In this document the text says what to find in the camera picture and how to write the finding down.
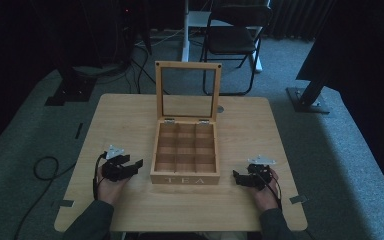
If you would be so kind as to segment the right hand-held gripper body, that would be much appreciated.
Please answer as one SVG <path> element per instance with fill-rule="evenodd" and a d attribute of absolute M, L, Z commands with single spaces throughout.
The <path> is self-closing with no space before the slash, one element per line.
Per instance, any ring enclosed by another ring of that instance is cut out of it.
<path fill-rule="evenodd" d="M 271 166 L 275 160 L 258 155 L 248 159 L 248 174 L 244 177 L 243 184 L 246 187 L 254 187 L 258 190 L 265 188 L 272 180 Z"/>

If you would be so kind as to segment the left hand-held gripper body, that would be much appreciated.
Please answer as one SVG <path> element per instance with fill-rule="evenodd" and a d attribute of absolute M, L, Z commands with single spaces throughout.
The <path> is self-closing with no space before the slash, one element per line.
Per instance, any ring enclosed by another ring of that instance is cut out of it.
<path fill-rule="evenodd" d="M 137 172 L 130 172 L 125 169 L 125 164 L 116 165 L 113 163 L 113 158 L 119 155 L 125 155 L 124 150 L 117 148 L 113 145 L 109 146 L 109 149 L 106 153 L 106 162 L 102 165 L 102 176 L 113 182 L 120 181 L 122 179 L 127 179 L 137 174 Z"/>

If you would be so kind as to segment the wooden tea box with lid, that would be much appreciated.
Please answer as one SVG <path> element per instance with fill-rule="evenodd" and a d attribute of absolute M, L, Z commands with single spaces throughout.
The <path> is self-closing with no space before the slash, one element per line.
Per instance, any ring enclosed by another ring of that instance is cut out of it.
<path fill-rule="evenodd" d="M 157 126 L 150 170 L 154 184 L 216 185 L 220 179 L 217 108 L 222 65 L 205 62 L 155 63 Z M 208 73 L 208 95 L 174 95 L 166 82 Z"/>

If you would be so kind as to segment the person's left hand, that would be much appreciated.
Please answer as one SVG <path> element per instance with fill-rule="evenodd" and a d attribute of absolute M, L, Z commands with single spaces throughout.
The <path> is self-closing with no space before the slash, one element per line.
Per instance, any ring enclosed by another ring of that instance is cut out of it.
<path fill-rule="evenodd" d="M 113 182 L 98 174 L 97 199 L 115 206 L 129 178 Z"/>

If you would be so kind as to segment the person's right hand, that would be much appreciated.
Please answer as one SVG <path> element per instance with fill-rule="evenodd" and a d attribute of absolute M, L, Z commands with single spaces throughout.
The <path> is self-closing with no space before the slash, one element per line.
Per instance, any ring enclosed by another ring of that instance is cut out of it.
<path fill-rule="evenodd" d="M 248 191 L 254 199 L 257 209 L 264 213 L 265 211 L 271 209 L 277 209 L 280 207 L 279 198 L 278 198 L 278 189 L 277 189 L 277 173 L 271 169 L 272 180 L 271 182 L 262 190 L 256 188 L 249 188 Z"/>

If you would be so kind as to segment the black slanted stand with base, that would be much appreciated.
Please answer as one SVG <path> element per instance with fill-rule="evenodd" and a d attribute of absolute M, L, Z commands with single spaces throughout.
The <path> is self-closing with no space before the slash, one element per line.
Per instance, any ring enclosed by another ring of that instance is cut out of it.
<path fill-rule="evenodd" d="M 286 92 L 296 112 L 319 113 L 328 115 L 330 109 L 320 96 L 327 79 L 312 80 L 306 88 L 289 87 Z"/>

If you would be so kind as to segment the black folding chair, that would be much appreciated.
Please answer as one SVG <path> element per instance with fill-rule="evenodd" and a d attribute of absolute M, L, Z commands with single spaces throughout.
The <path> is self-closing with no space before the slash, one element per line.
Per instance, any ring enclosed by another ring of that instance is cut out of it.
<path fill-rule="evenodd" d="M 240 68 L 248 57 L 259 56 L 262 35 L 272 18 L 272 9 L 264 3 L 224 3 L 215 7 L 207 20 L 200 61 L 238 60 Z"/>

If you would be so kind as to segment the dark curtain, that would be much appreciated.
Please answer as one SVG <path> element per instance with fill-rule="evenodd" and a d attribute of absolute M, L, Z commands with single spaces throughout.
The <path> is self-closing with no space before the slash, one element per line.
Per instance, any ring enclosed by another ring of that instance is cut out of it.
<path fill-rule="evenodd" d="M 275 39 L 293 38 L 312 41 L 336 0 L 270 0 L 273 16 L 265 35 Z"/>

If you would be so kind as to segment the black stand with base plate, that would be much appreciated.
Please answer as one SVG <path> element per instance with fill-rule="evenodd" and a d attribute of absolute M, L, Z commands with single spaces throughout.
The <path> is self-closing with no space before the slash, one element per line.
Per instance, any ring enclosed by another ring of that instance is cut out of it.
<path fill-rule="evenodd" d="M 51 53 L 62 80 L 53 96 L 50 96 L 46 106 L 63 106 L 66 102 L 88 102 L 97 79 L 81 76 L 70 64 L 63 51 L 55 50 Z"/>

